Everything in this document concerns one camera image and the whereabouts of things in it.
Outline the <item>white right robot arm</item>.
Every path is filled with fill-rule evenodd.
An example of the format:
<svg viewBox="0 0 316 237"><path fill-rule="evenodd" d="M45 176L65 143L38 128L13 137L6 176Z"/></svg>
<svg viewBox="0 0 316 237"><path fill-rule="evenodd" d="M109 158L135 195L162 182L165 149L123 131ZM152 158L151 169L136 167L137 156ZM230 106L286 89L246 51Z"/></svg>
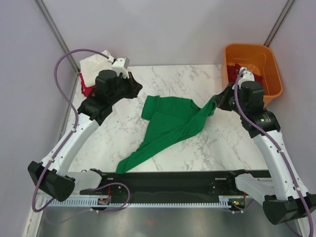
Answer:
<svg viewBox="0 0 316 237"><path fill-rule="evenodd" d="M271 111L264 108L264 89L256 81L245 81L240 86L232 83L218 95L218 108L234 111L241 124L259 148L270 181L262 181L245 170L232 173L226 182L227 191L250 195L260 203L267 219L274 225L307 218L312 222L316 196L311 194L297 174L288 156L279 122Z"/></svg>

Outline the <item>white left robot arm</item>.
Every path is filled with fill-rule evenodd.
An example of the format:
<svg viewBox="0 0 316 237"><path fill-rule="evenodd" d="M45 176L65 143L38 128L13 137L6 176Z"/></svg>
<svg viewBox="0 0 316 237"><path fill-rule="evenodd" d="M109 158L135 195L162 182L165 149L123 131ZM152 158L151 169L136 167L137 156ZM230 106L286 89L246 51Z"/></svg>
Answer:
<svg viewBox="0 0 316 237"><path fill-rule="evenodd" d="M113 105L121 99L134 99L142 89L132 72L124 78L113 70L102 70L91 90L77 110L74 125L56 147L41 162L28 166L33 183L57 201L65 201L75 190L92 189L97 194L108 190L108 181L88 172L83 178L68 174L71 163L86 140L112 113Z"/></svg>

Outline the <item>green t-shirt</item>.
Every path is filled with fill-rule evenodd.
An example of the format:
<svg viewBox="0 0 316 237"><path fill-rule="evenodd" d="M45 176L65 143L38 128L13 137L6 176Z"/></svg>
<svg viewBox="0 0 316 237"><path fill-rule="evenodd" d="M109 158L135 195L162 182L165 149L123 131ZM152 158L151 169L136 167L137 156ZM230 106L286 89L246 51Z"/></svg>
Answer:
<svg viewBox="0 0 316 237"><path fill-rule="evenodd" d="M217 108L215 96L202 107L192 99L148 96L141 118L149 124L143 142L130 156L120 161L117 174L124 174L164 149L200 133Z"/></svg>

